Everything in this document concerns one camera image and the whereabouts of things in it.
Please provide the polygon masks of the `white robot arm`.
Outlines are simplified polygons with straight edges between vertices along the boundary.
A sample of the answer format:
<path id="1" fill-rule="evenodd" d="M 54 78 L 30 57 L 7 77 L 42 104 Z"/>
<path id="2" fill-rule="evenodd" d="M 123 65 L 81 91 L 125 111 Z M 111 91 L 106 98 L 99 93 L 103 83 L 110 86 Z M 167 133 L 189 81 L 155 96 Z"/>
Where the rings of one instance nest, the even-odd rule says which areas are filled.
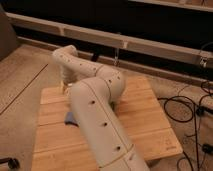
<path id="1" fill-rule="evenodd" d="M 100 171 L 150 171 L 111 107 L 125 90 L 124 75 L 107 65 L 79 58 L 72 45 L 56 49 L 53 58 L 60 65 L 65 85 L 71 83 L 75 72 L 86 77 L 69 87 L 69 99 Z"/>

